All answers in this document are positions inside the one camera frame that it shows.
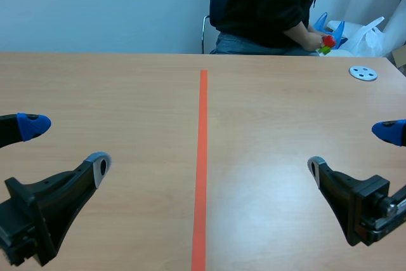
plastic bag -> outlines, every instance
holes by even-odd
[[[380,17],[363,26],[339,49],[349,51],[356,57],[382,57],[384,34],[376,27],[385,18]]]
[[[324,29],[325,21],[327,20],[327,13],[324,13],[320,18],[316,21],[313,28],[320,32],[326,33],[334,37],[334,40],[337,42],[336,46],[333,49],[338,49],[340,47],[341,38],[343,36],[345,22],[341,22],[337,29],[333,32],[329,32]]]

toy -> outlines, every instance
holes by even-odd
[[[336,46],[336,44],[337,44],[336,40],[331,35],[324,36],[323,37],[323,43],[324,43],[325,46],[323,48],[320,48],[318,50],[318,52],[323,53],[324,55],[329,54],[331,49],[334,48]]]

blue fingertip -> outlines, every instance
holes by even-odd
[[[23,141],[29,141],[44,134],[52,124],[51,120],[42,114],[35,119],[29,118],[26,114],[17,114],[17,123]]]
[[[372,132],[382,141],[402,146],[404,145],[402,138],[405,126],[406,120],[379,122],[373,125]]]

green object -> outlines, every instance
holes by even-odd
[[[319,53],[323,53],[324,55],[329,54],[330,51],[331,51],[331,48],[330,48],[330,47],[327,47],[327,46],[324,46],[323,48],[320,48],[320,49],[318,50]]]

person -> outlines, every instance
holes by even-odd
[[[211,54],[316,55],[326,34],[309,24],[316,0],[228,0]]]

